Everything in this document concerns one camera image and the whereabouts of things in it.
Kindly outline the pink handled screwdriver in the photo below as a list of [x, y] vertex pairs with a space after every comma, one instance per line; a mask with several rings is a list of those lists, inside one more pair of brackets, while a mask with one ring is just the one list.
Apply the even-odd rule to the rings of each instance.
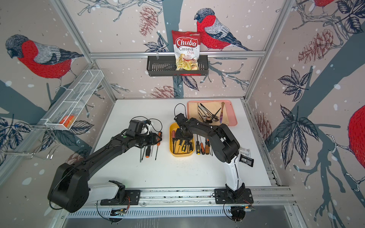
[[173, 145], [173, 154], [175, 154], [175, 131], [172, 131], [172, 145]]

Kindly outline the black orange-tipped screwdriver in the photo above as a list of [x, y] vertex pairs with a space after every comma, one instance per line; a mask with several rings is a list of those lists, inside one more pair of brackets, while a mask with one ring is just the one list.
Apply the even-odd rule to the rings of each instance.
[[145, 151], [145, 157], [146, 158], [149, 158], [150, 157], [150, 155], [151, 155], [151, 148], [152, 148], [152, 146], [148, 146], [147, 147], [147, 149]]

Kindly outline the black yellow screwdriver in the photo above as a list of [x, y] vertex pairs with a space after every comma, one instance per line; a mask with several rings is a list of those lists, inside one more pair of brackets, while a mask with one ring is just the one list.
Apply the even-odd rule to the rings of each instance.
[[201, 146], [200, 146], [200, 142], [198, 139], [198, 136], [196, 136], [196, 154], [200, 155], [201, 154]]

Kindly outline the slim orange black screwdriver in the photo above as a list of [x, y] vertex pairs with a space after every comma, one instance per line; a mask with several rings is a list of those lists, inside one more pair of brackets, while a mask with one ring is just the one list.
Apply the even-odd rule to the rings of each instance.
[[205, 155], [205, 149], [204, 149], [203, 140], [202, 140], [201, 136], [199, 136], [199, 138], [200, 138], [201, 154], [202, 155]]

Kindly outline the large orange black screwdriver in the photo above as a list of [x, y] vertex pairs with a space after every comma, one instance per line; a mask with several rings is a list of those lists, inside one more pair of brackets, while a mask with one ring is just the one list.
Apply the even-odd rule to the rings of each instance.
[[157, 160], [157, 154], [158, 154], [158, 149], [159, 149], [159, 146], [161, 144], [161, 141], [162, 141], [162, 132], [159, 132], [158, 133], [158, 142], [157, 142], [157, 150], [156, 150], [156, 155], [155, 155], [155, 160]]

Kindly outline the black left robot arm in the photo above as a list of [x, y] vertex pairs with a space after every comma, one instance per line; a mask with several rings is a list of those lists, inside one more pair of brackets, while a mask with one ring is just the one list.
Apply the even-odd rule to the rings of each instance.
[[89, 157], [73, 164], [60, 165], [48, 192], [49, 203], [53, 202], [68, 212], [76, 212], [89, 198], [91, 190], [88, 181], [97, 171], [133, 147], [143, 148], [161, 141], [162, 137], [157, 133], [118, 134]]

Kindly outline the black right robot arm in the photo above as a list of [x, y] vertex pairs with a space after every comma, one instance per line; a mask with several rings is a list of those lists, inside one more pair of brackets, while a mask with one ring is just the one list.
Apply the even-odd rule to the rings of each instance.
[[242, 192], [245, 184], [240, 177], [238, 162], [240, 161], [240, 144], [226, 124], [209, 125], [195, 118], [187, 119], [180, 113], [175, 116], [179, 128], [176, 137], [191, 140], [194, 135], [208, 139], [216, 158], [223, 162], [226, 175], [226, 187], [232, 192]]

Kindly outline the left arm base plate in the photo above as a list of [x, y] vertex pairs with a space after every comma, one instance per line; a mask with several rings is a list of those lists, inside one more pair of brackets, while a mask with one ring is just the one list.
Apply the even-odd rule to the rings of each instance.
[[138, 205], [141, 190], [119, 190], [112, 199], [103, 199], [101, 206]]

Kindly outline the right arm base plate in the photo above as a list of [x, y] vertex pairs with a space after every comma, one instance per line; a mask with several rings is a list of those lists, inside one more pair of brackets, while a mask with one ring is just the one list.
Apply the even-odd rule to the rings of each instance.
[[216, 204], [253, 204], [251, 189], [237, 190], [232, 192], [228, 189], [215, 189], [214, 198]]

